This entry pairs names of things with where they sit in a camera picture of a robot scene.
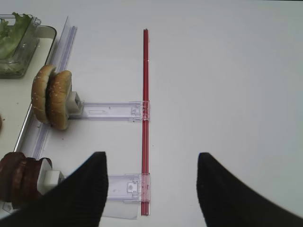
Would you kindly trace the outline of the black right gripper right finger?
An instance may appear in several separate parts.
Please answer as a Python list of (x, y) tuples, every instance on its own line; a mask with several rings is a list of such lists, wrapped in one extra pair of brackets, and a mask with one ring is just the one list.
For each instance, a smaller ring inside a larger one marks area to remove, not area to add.
[(258, 194), (210, 153), (197, 162), (197, 197), (208, 227), (301, 227), (295, 215)]

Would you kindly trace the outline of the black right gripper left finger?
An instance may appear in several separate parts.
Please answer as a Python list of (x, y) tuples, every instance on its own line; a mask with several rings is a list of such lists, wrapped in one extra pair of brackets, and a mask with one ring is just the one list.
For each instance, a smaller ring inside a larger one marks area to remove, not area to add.
[(40, 199), (1, 219), (2, 227), (97, 227), (107, 201), (105, 152), (93, 153)]

